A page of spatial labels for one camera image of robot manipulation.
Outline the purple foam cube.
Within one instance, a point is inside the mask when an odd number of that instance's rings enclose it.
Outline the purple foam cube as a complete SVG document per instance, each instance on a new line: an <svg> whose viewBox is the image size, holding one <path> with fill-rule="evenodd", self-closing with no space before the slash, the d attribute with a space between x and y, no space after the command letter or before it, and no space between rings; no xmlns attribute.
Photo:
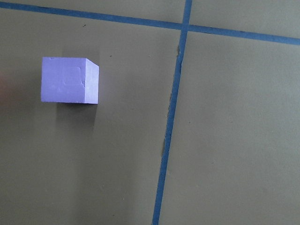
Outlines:
<svg viewBox="0 0 300 225"><path fill-rule="evenodd" d="M42 58L42 102L98 104L98 85L99 66L87 58Z"/></svg>

